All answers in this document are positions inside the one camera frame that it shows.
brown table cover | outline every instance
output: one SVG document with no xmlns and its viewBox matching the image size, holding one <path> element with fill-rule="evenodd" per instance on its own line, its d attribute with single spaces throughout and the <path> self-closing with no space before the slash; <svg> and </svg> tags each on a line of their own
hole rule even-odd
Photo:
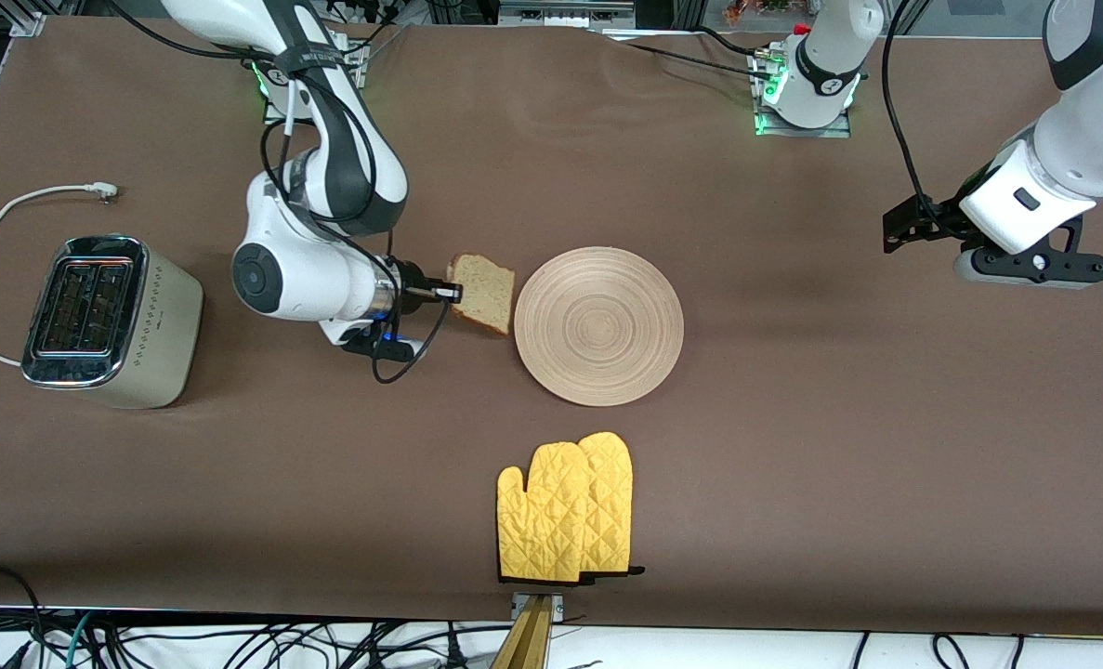
<svg viewBox="0 0 1103 669">
<path fill-rule="evenodd" d="M 912 39 L 892 76 L 938 198 L 1057 98 L 1036 41 Z M 1103 632 L 1103 284 L 966 283 L 950 241 L 884 256 L 881 215 L 911 183 L 879 77 L 853 139 L 763 139 L 735 74 L 574 29 L 419 26 L 373 60 L 365 98 L 410 175 L 401 258 L 438 274 L 482 252 L 522 283 L 572 247 L 640 253 L 686 313 L 675 373 L 631 406 L 570 406 L 512 341 L 450 321 L 376 386 L 313 323 L 258 316 L 229 285 L 259 170 L 250 74 L 116 19 L 51 19 L 0 80 L 0 206 L 55 183 L 127 193 L 4 222 L 0 352 L 81 234 L 133 234 L 207 301 L 165 411 L 0 364 L 0 564 L 43 601 L 505 618 L 497 473 L 611 429 L 647 571 L 569 593 L 588 623 Z M 1103 204 L 1085 247 L 1103 252 Z M 4 601 L 21 593 L 0 582 Z"/>
</svg>

silver toaster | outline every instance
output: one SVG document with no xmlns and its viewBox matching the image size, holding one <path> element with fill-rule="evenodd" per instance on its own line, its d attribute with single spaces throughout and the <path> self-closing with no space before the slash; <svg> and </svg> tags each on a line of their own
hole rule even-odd
<svg viewBox="0 0 1103 669">
<path fill-rule="evenodd" d="M 34 307 L 23 376 L 116 408 L 182 393 L 200 327 L 200 282 L 132 237 L 68 240 Z"/>
</svg>

round plate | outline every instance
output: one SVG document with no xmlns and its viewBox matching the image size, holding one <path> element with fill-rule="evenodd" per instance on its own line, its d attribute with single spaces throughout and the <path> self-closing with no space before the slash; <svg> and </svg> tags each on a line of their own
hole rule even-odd
<svg viewBox="0 0 1103 669">
<path fill-rule="evenodd" d="M 663 272 L 608 246 L 539 267 L 517 298 L 517 354 L 535 380 L 580 406 L 649 393 L 683 348 L 683 309 Z"/>
</svg>

slice of bread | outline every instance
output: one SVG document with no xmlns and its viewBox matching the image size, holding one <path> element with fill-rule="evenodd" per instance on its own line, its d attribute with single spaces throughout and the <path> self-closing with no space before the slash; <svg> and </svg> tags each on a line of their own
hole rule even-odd
<svg viewBox="0 0 1103 669">
<path fill-rule="evenodd" d="M 448 266 L 448 280 L 463 285 L 453 312 L 497 335 L 510 334 L 514 304 L 514 270 L 499 267 L 478 253 L 459 253 Z"/>
</svg>

yellow oven mitt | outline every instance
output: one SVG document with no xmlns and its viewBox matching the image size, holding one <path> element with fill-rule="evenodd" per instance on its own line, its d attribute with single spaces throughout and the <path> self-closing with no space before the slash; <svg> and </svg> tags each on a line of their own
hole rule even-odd
<svg viewBox="0 0 1103 669">
<path fill-rule="evenodd" d="M 503 579 L 580 580 L 590 478 L 585 452 L 566 441 L 534 452 L 525 489 L 516 466 L 497 476 L 497 559 Z"/>
<path fill-rule="evenodd" d="M 592 481 L 585 516 L 580 571 L 629 571 L 629 526 L 633 516 L 633 463 L 621 436 L 598 432 L 580 440 Z"/>
<path fill-rule="evenodd" d="M 497 562 L 504 581 L 592 583 L 629 568 L 633 466 L 611 432 L 580 444 L 539 446 L 526 486 L 522 471 L 497 477 Z"/>
</svg>

